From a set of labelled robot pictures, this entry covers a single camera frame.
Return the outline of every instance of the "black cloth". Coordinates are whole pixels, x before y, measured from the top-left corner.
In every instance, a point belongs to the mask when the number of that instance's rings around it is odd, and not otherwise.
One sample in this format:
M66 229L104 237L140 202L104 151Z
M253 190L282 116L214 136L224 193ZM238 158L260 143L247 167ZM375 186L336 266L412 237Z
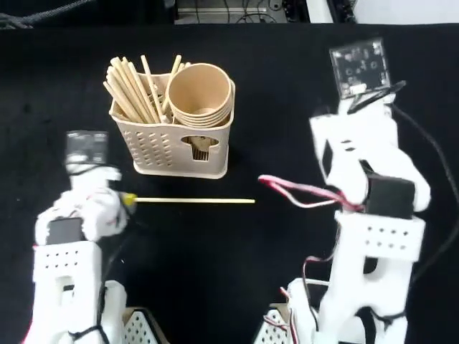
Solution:
M113 277L129 305L155 315L171 343L249 343L270 302L300 276L307 254L333 246L334 207L295 208L257 182L270 173L323 185L308 119L336 99L328 49L383 37L392 80L408 85L397 104L440 141L459 176L459 27L239 25L0 32L0 333L18 343L33 302L37 214L69 188L62 167L67 130L107 130L117 188L141 196L255 198L254 206L141 205L151 227L123 250ZM110 58L154 72L175 54L209 62L235 81L229 170L221 180L143 176L115 123L102 86ZM449 234L457 209L431 147L401 119L399 141L432 187L421 260ZM407 343L455 340L458 245L412 289ZM329 266L309 276L328 278Z

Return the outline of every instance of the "utensil holder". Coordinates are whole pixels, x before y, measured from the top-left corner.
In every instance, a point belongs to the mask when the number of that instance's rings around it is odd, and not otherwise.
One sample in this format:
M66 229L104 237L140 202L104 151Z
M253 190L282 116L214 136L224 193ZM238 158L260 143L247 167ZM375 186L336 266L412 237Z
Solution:
M138 73L148 89L148 80ZM158 95L166 92L169 74L151 75ZM137 172L155 176L180 176L218 179L227 172L228 139L234 119L235 84L232 82L233 105L229 117L214 128L190 128L181 124L139 124L120 119L123 114L113 100L109 114L116 122L128 146ZM194 137L211 138L208 152L199 150Z

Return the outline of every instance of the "bamboo skewer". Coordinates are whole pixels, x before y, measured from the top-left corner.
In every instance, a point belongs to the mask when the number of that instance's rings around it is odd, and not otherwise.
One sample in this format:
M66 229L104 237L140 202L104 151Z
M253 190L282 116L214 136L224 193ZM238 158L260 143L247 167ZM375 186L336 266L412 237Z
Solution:
M107 80L104 82L104 87L124 112L124 115L122 115L114 114L114 111L111 111L111 115L115 115L122 120L131 120L135 123L173 123L173 118L167 111L169 99L166 97L166 93L173 76L184 68L189 67L191 63L181 62L181 55L175 57L166 88L163 90L164 97L161 102L158 96L158 88L153 81L145 55L141 56L141 61L148 86L140 78L134 64L129 62L128 59L114 57L110 60L111 66L107 69Z
M254 204L254 199L165 199L160 197L137 197L137 203L212 203L212 204Z
M121 97L118 93L115 92L115 90L108 84L108 82L104 81L103 85L107 89L107 91L111 94L113 99L116 100L116 102L120 105L121 109L123 112L126 114L126 116L131 120L132 122L136 123L141 123L140 118L138 119L136 117L136 111L131 107L129 102L126 102L123 97Z
M156 111L153 109L153 106L150 103L148 95L146 94L146 91L143 88L141 78L138 76L136 68L134 67L132 62L129 62L129 69L131 70L132 75L134 76L134 80L136 81L138 89L141 91L143 100L145 101L148 111L150 112L150 122L149 123L160 123L161 121L159 120L159 117L156 114Z
M116 81L118 82L118 84L120 85L121 89L123 90L124 92L124 95L126 96L126 98L128 100L132 99L132 95L131 93L129 92L129 89L126 85L126 83L124 83L123 81L123 78L121 77L120 73L117 71L116 68L114 67L109 67L108 70L107 70L107 75L112 75L114 76L114 78L116 79ZM131 102L131 105L132 107L134 108L134 110L137 112L137 113L141 113L141 110L138 108L138 103L137 102Z
M147 106L146 106L145 101L143 100L141 91L139 90L139 88L137 86L137 83L134 80L134 76L131 73L131 70L129 68L129 62L127 60L126 61L122 61L121 65L123 66L123 70L126 73L132 88L134 89L134 92L135 92L134 100L137 101L137 103L138 103L138 108L140 110L139 115L141 117L143 117L143 122L144 123L149 123L150 120L149 120L149 116L148 116L147 109L146 109Z
M158 116L161 119L164 116L164 114L163 114L163 111L161 110L161 103L159 102L158 93L156 93L156 87L151 77L150 66L148 66L148 62L146 60L145 55L141 56L141 60L142 60L143 70L145 72L146 79L148 81L148 86L150 86L150 93L153 96L153 101L155 102L156 110L158 111Z
M128 91L128 93L126 93L126 97L130 100L130 103L137 110L138 116L142 117L141 109L139 108L139 101L137 100L137 93L134 90L131 81L129 80L129 77L127 76L126 71L123 68L120 58L115 57L110 61L110 63L121 76L123 84L125 85L125 89L127 89Z
M169 85L171 84L172 77L175 75L175 73L177 73L177 70L179 69L180 61L181 61L181 55L177 55L174 61L174 65L172 66L171 74L169 75L169 80L167 82L166 91L164 93L164 101L163 101L163 106L161 108L163 113L166 112L167 107L169 105L169 99L166 97L167 90L169 89Z

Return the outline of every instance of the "red wire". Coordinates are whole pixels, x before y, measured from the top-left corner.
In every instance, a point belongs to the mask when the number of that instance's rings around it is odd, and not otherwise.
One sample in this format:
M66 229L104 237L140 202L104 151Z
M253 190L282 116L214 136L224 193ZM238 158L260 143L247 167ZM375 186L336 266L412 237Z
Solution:
M317 186L307 184L293 183L291 181L286 181L285 179L269 175L261 175L258 177L258 180L261 183L268 185L269 187L273 188L274 190L282 194L296 206L300 206L302 208L314 208L316 206L323 206L326 204L324 202L319 202L315 204L303 204L297 199L295 199L295 197L293 197L293 195L291 195L291 193L289 193L286 189L303 191L316 196L323 197L325 199L336 201L342 204L344 208L353 211L361 210L363 208L362 205L356 205L349 202L344 195L334 193L333 191L327 190L326 188L319 188Z

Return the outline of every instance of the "brown paper cup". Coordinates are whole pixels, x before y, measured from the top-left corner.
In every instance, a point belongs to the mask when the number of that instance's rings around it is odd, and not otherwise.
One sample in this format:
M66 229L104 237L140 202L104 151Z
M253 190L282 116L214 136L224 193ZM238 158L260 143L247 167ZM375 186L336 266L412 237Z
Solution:
M173 76L166 92L172 113L180 121L211 123L231 111L230 79L213 64L198 63L183 69Z

